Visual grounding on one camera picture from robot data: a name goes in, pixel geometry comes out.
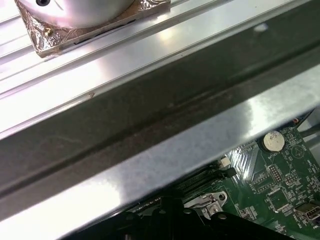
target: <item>metal bracket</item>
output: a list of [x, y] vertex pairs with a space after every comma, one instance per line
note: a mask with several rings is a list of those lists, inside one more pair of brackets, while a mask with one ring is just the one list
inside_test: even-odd
[[184, 204], [185, 208], [201, 209], [206, 219], [211, 219], [213, 214], [223, 212], [223, 205], [226, 203], [228, 195], [224, 191], [207, 193], [196, 197]]

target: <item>green circuit board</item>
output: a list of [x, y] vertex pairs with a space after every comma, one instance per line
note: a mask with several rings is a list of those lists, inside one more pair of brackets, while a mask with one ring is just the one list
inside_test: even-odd
[[283, 150], [271, 153], [258, 141], [237, 147], [226, 156], [237, 175], [203, 185], [202, 193], [225, 191], [225, 212], [238, 215], [297, 240], [319, 240], [320, 227], [294, 212], [310, 200], [320, 200], [320, 167], [295, 127], [279, 130]]

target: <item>reflective metal surface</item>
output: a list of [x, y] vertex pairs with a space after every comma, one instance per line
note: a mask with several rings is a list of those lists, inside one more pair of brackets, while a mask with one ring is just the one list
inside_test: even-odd
[[55, 240], [139, 200], [317, 106], [319, 75], [320, 65], [0, 222], [0, 236]]
[[114, 19], [134, 0], [18, 0], [39, 20], [62, 28], [89, 28]]
[[305, 2], [172, 0], [170, 12], [41, 59], [15, 3], [2, 0], [0, 139]]

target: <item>brass screw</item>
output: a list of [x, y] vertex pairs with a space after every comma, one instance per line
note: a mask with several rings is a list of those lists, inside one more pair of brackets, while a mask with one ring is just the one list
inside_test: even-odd
[[44, 29], [44, 36], [45, 36], [46, 38], [50, 37], [53, 33], [54, 33], [54, 31], [53, 31], [51, 28], [49, 28], [49, 27], [46, 27], [46, 28]]

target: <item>aluminum foil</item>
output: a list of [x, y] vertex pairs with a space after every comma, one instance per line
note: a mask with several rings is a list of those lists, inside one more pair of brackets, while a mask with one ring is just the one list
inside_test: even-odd
[[171, 0], [135, 0], [120, 16], [102, 25], [90, 28], [61, 28], [42, 22], [15, 0], [36, 53], [44, 58], [59, 55], [70, 46], [92, 39], [107, 31], [122, 27], [133, 21], [166, 11]]

